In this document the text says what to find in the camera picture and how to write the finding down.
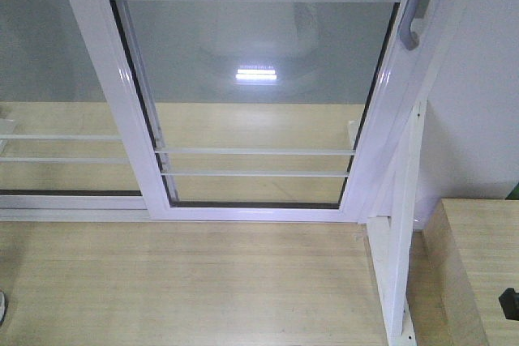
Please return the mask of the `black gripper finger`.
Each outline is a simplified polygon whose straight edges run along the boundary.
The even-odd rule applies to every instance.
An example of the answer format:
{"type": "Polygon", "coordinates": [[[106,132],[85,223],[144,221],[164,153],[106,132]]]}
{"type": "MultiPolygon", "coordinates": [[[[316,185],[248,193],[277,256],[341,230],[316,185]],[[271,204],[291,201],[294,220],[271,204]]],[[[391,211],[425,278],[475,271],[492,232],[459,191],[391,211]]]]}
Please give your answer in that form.
{"type": "Polygon", "coordinates": [[[499,303],[507,320],[519,320],[519,293],[514,288],[506,288],[499,296],[499,303]]]}

